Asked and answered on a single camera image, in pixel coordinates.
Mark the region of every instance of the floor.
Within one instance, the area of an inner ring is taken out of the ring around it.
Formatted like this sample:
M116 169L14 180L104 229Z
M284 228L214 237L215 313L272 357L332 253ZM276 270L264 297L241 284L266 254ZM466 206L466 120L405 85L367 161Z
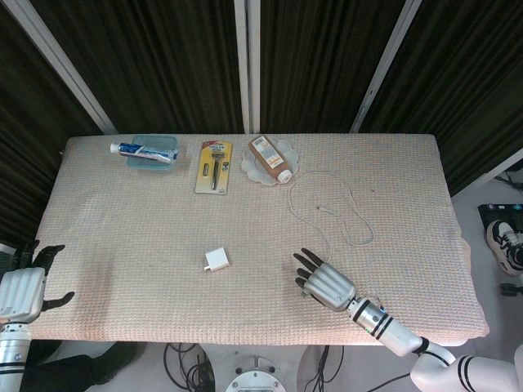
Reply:
M483 234L477 206L485 203L523 203L523 195L509 186L495 180L484 185L473 195L454 203L463 237L472 249L472 278L476 294L485 311L490 334L481 339L467 342L450 350L454 355L474 354L494 359L512 361L516 348L523 343L521 325L523 324L523 298L501 297L498 284L514 282L521 285L521 278L505 275L494 263L494 256L488 248ZM65 342L55 358L74 354L98 355L110 343ZM309 347L303 356L298 371L298 390L302 391L306 381L315 375L321 347ZM336 370L340 349L333 347L325 368L325 376L330 377ZM89 392L137 392L142 390L173 391L177 388L167 378L162 363L163 344L148 344L144 354L133 364L124 368L109 384L94 386ZM345 360L338 377L328 384L326 390L364 392L382 382L408 373L417 357L397 358L383 347L346 347ZM168 361L172 369L177 369L174 355ZM396 381L382 389L383 392L417 391L409 378Z

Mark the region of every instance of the black curtain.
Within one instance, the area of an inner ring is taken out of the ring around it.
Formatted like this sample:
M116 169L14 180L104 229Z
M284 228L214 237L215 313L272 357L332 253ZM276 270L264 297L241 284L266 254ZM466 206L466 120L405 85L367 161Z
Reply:
M360 131L430 133L451 194L523 148L523 2L424 1Z
M263 0L261 132L348 132L403 0Z
M244 133L233 0L32 0L120 133Z
M31 241L71 136L100 134L0 6L0 243Z

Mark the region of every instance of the robotic hand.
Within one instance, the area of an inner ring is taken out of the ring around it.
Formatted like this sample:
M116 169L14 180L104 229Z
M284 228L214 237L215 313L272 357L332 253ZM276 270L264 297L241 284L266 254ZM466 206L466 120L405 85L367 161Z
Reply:
M28 325L41 312L59 308L74 296L68 292L59 300L45 301L47 274L64 245L43 248L33 261L38 241L26 244L13 256L11 272L0 282L0 390L18 392L31 343Z
M358 297L352 283L317 255L294 253L306 268L298 269L296 283L302 291L349 319L398 356L414 353L418 361L410 373L422 392L521 392L523 391L523 345L515 362L464 356L456 359L447 349L412 333L368 297Z

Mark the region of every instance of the blue plastic container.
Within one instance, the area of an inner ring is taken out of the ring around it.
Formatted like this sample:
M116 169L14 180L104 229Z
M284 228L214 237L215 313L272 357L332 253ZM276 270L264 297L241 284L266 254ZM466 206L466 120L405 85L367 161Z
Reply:
M164 135L136 135L132 139L132 143L134 145L146 145L154 149L177 149L178 147L178 140L175 136ZM172 163L163 163L138 157L127 158L129 167L143 170L171 170L175 162L176 159Z

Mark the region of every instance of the product label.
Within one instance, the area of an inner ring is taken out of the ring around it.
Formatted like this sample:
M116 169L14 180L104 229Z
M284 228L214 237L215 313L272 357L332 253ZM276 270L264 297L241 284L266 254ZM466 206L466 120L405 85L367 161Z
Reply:
M269 141L264 137L260 136L253 142L254 148L262 157L269 163L270 168L274 169L278 165L284 162L284 159L279 156L276 150L270 145Z

